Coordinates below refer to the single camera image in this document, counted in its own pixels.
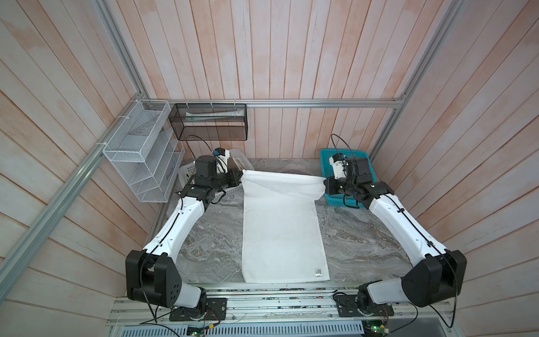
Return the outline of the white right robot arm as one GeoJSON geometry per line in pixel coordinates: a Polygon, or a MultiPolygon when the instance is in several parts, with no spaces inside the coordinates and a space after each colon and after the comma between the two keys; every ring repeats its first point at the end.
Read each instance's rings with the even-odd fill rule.
{"type": "Polygon", "coordinates": [[[463,286],[467,259],[451,251],[427,232],[404,208],[383,181],[374,181],[367,158],[334,154],[333,174],[324,184],[327,195],[351,197],[376,216],[408,255],[412,268],[403,277],[363,284],[357,306],[364,313],[387,303],[411,303],[423,308],[442,300],[457,299],[463,286]]]}

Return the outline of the white towel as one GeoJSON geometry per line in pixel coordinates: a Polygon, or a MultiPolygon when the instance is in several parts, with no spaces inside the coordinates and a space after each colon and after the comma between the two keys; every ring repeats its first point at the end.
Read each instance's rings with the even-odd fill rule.
{"type": "Polygon", "coordinates": [[[241,271],[254,284],[330,279],[315,202],[324,178],[244,171],[241,271]]]}

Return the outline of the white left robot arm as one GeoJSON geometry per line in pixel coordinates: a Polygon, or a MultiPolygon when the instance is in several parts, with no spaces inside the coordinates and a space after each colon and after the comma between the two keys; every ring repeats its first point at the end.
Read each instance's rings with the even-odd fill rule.
{"type": "Polygon", "coordinates": [[[230,168],[230,151],[219,147],[212,155],[195,160],[195,174],[180,192],[178,206],[163,228],[141,251],[126,257],[126,288],[129,299],[163,308],[189,310],[191,316],[206,313],[206,290],[184,282],[175,262],[195,223],[216,195],[240,186],[242,172],[230,168]]]}

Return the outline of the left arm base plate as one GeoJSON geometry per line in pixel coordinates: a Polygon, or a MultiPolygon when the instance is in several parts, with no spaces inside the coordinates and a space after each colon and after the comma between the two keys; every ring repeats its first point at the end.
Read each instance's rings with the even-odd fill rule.
{"type": "Polygon", "coordinates": [[[174,309],[169,315],[171,322],[203,322],[213,320],[221,322],[226,320],[227,299],[224,297],[206,299],[206,304],[200,308],[174,309]]]}

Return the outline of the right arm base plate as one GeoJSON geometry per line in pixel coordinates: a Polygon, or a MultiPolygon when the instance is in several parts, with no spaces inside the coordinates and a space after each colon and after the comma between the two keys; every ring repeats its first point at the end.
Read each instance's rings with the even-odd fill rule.
{"type": "Polygon", "coordinates": [[[373,306],[360,307],[357,295],[348,295],[343,292],[335,292],[332,295],[339,317],[391,317],[394,309],[390,304],[374,304],[373,306]]]}

